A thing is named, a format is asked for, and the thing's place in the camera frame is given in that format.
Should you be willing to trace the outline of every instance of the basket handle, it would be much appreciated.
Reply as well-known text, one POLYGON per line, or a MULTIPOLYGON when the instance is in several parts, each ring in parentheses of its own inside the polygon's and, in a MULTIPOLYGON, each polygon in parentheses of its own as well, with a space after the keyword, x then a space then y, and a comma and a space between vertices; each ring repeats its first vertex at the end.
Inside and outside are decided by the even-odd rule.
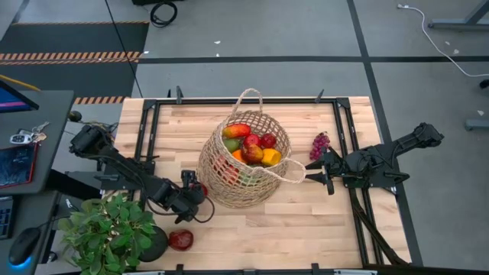
POLYGON ((236 102, 235 106, 232 108, 232 113, 229 116, 230 118, 235 116, 236 111, 238 110, 239 105, 241 104, 241 100, 245 97, 246 94, 249 92, 256 92, 258 94, 258 100, 260 101, 260 115, 263 112, 263 97, 261 96, 260 92, 254 88, 248 88, 246 89, 239 97, 238 101, 236 102))
POLYGON ((293 160, 293 159, 291 159, 291 158, 288 158, 288 157, 284 158, 284 159, 283 159, 283 161, 288 161, 288 162, 294 163, 294 164, 296 164, 298 167, 300 167, 300 169, 303 171, 303 175, 300 177, 300 179, 298 179, 298 180, 289 180, 289 179, 286 179, 286 178, 283 178, 283 177, 281 177, 281 176, 277 175, 277 174, 276 174, 276 173, 274 173, 274 172, 270 172, 269 170, 266 170, 266 169, 264 169, 263 167, 255 167, 255 168, 253 168, 253 170, 251 171, 251 175, 253 175, 253 174, 254 174, 254 172, 256 172, 256 171, 260 170, 260 171, 263 171, 263 172, 265 172, 266 174, 268 174, 268 175, 270 175, 270 176, 273 176, 274 178, 276 178, 276 179, 278 179, 278 180, 282 180, 282 181, 284 181, 284 182, 286 182, 286 183, 294 183, 294 184, 295 184, 295 183, 301 183, 301 182, 302 182, 302 181, 303 181, 303 180, 306 178, 306 174, 307 174, 307 172, 306 172, 306 168, 303 166, 303 164, 302 164, 302 163, 300 163, 300 162, 299 162, 299 161, 297 161, 297 160, 293 160))

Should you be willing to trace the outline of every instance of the black mat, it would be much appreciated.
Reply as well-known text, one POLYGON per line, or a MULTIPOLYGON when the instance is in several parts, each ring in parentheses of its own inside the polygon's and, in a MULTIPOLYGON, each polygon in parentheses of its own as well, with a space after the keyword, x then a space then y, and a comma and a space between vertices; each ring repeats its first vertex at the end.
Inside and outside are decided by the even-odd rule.
POLYGON ((39 89, 73 90, 76 97, 131 96, 134 83, 127 63, 0 66, 0 74, 39 89))
MULTIPOLYGON (((117 24, 127 51, 144 49, 148 24, 117 24)), ((14 24, 0 41, 0 53, 122 51, 112 24, 14 24)))

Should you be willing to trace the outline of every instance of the floor mat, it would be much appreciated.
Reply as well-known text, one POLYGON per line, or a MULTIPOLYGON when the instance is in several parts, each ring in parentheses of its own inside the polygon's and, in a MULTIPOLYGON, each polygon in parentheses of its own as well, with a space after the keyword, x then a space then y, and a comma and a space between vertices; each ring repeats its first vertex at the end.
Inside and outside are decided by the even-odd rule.
MULTIPOLYGON (((117 23, 137 69, 148 23, 117 23)), ((73 90, 76 103, 118 103, 134 76, 110 22, 13 24, 0 42, 0 74, 40 89, 73 90)))

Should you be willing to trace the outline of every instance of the computer mouse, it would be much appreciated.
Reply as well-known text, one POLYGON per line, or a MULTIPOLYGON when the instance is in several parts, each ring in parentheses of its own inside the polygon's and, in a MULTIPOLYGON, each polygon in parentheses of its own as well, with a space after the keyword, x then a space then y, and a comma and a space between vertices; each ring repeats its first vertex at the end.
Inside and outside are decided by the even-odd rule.
POLYGON ((39 240, 39 236, 39 228, 26 228, 23 230, 10 247, 8 261, 13 265, 24 263, 31 256, 33 249, 36 247, 37 240, 39 240))

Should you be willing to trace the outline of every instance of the wooden tabletop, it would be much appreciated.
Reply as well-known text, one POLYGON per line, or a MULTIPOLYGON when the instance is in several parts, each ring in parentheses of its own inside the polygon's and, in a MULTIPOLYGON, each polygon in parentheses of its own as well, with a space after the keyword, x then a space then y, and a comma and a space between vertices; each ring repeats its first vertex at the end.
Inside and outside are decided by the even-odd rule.
MULTIPOLYGON (((360 147, 380 142, 374 113, 368 97, 350 97, 351 111, 360 147)), ((143 99, 126 99, 122 108, 115 146, 126 157, 133 157, 138 137, 143 99)), ((240 110, 257 109, 242 105, 240 110)), ((230 114, 232 105, 163 105, 160 109, 154 155, 157 176, 181 183, 182 169, 196 169, 200 150, 217 125, 230 114)), ((292 158, 308 164, 314 137, 327 131, 331 145, 341 151, 332 106, 326 104, 264 105, 264 112, 276 118, 287 131, 292 158)), ((152 121, 150 111, 143 152, 147 150, 152 121)), ((344 129, 348 129, 342 111, 344 129)), ((347 137, 348 150, 351 141, 347 137)), ((288 174, 294 178, 298 171, 288 174)), ((216 204, 214 218, 205 224, 182 222, 175 217, 155 215, 155 221, 167 234, 179 228, 195 236, 191 250, 178 252, 169 248, 158 260, 142 264, 139 270, 236 269, 310 269, 361 267, 348 190, 335 181, 335 194, 328 196, 325 187, 311 180, 301 184, 283 183, 265 203, 250 209, 227 209, 216 204)), ((406 261, 409 251, 397 203, 384 189, 371 189, 371 201, 379 232, 406 261)), ((199 218, 206 219, 211 208, 199 206, 199 218)), ((371 238, 364 228, 371 263, 375 262, 371 238)))

